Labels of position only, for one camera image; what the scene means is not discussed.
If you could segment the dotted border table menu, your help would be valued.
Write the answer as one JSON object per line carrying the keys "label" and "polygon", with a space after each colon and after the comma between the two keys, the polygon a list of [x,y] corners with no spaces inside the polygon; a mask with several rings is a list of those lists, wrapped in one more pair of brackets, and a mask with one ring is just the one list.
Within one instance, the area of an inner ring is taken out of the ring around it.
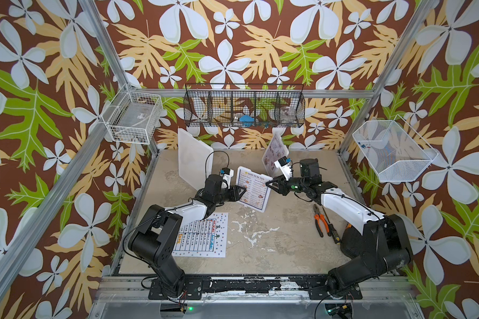
{"label": "dotted border table menu", "polygon": [[178,232],[174,257],[225,258],[228,213],[213,213],[209,218],[185,225]]}

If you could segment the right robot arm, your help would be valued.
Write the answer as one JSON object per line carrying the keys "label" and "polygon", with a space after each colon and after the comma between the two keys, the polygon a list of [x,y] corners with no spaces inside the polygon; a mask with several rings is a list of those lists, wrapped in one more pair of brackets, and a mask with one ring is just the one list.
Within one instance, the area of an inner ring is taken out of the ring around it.
{"label": "right robot arm", "polygon": [[350,260],[328,272],[323,286],[327,295],[344,296],[359,283],[412,262],[413,252],[401,217],[375,211],[334,183],[323,181],[317,159],[300,160],[298,177],[294,176],[293,162],[285,156],[274,166],[281,175],[266,182],[267,187],[283,196],[304,194],[309,202],[335,212],[347,222],[338,243]]}

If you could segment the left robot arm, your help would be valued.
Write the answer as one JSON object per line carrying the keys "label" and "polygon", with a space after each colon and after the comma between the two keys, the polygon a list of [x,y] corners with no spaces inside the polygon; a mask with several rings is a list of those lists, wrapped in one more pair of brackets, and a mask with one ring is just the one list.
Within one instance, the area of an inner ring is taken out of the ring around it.
{"label": "left robot arm", "polygon": [[128,250],[155,272],[163,297],[175,299],[184,293],[185,272],[172,256],[180,229],[208,218],[226,202],[238,202],[246,191],[243,186],[232,186],[228,175],[211,174],[188,203],[147,209],[140,224],[130,232]]}

